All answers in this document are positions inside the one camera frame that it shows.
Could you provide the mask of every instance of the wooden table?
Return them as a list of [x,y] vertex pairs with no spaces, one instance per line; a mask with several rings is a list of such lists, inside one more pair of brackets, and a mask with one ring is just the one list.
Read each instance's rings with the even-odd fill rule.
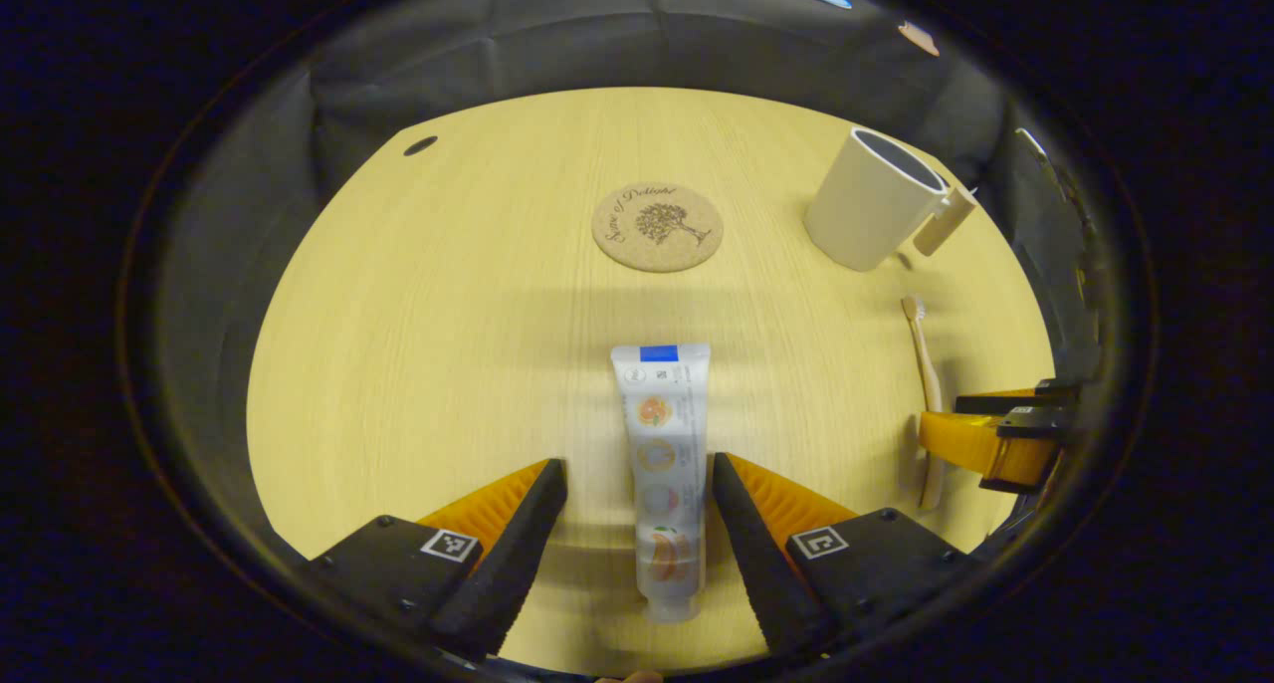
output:
[[[395,135],[306,234],[260,334],[248,447],[274,528],[315,557],[375,515],[415,520],[563,457],[569,498],[501,656],[600,674],[763,655],[715,510],[694,621],[647,623],[633,580],[610,347],[705,342],[710,450],[977,545],[1013,497],[952,470],[941,506],[916,511],[924,394],[899,299],[929,306],[948,403],[1050,377],[1042,316],[982,210],[935,256],[906,243],[869,274],[815,248],[801,214],[850,126],[738,94],[580,89]],[[710,198],[720,251],[675,274],[603,255],[592,208],[638,180]]]

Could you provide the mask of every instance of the tree print on coaster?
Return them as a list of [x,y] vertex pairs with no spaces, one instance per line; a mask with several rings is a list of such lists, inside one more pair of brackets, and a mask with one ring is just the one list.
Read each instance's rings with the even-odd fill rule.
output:
[[622,265],[678,271],[721,246],[725,224],[701,194],[674,183],[632,183],[598,203],[592,240]]

